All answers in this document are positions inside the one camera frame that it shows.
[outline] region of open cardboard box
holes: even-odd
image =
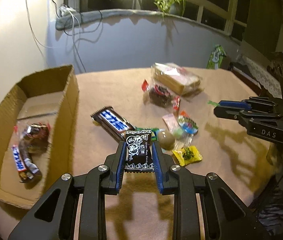
[[[78,94],[74,69],[68,65],[26,76],[5,96],[0,103],[1,201],[30,209],[62,174],[71,173]],[[49,145],[44,154],[33,156],[42,179],[20,183],[11,151],[14,126],[18,119],[23,122],[34,115],[43,115],[51,125]]]

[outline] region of egg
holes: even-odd
[[[175,145],[174,136],[167,130],[161,131],[157,134],[160,147],[165,150],[172,150]]]

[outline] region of plant pot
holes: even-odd
[[[181,16],[182,14],[182,5],[178,3],[173,3],[169,9],[170,14]]]

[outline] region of spider plant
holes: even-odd
[[[163,18],[166,13],[169,13],[169,10],[173,4],[177,3],[181,6],[181,2],[182,2],[181,15],[183,16],[186,6],[185,0],[155,0],[154,4],[158,7],[160,11],[163,12],[163,16],[162,16]]]

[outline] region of potted plant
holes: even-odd
[[[162,18],[166,13],[183,16],[186,6],[185,0],[155,0],[154,4],[163,12]]]

